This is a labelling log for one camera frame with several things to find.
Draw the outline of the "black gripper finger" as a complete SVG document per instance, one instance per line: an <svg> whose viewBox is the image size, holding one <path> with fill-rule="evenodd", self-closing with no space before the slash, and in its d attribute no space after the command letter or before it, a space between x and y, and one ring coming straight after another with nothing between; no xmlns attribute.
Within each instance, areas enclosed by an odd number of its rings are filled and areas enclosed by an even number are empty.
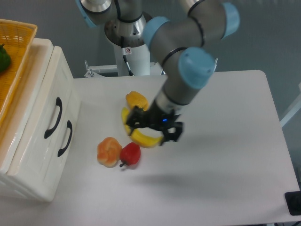
<svg viewBox="0 0 301 226"><path fill-rule="evenodd" d="M135 129L148 127L148 111L135 105L127 116L126 125L130 128L129 136L132 135Z"/></svg>
<svg viewBox="0 0 301 226"><path fill-rule="evenodd" d="M160 131L163 133L159 145L162 146L165 142L174 141L177 142L184 129L184 123L181 121L171 122L169 124L160 127Z"/></svg>

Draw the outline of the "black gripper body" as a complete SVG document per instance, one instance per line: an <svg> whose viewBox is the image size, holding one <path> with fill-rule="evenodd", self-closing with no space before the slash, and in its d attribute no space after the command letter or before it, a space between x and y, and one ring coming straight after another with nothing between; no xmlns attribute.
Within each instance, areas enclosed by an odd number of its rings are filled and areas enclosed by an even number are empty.
<svg viewBox="0 0 301 226"><path fill-rule="evenodd" d="M181 122L176 121L178 117L179 115L176 115L174 110L166 113L154 101L146 111L146 124L147 127L157 131L173 129L174 132L180 132Z"/></svg>

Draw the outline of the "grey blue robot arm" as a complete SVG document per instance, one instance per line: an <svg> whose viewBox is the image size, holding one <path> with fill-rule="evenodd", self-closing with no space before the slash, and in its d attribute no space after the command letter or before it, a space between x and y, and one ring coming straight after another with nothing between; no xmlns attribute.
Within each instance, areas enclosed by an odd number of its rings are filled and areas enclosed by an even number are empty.
<svg viewBox="0 0 301 226"><path fill-rule="evenodd" d="M129 135L136 129L150 128L162 132L162 142L177 141L183 131L178 117L216 69L215 59L204 51L204 46L239 28L240 15L232 3L183 0L181 4L186 19L173 23L157 16L143 27L142 40L167 74L167 80L149 109L135 106L130 111L126 120Z"/></svg>

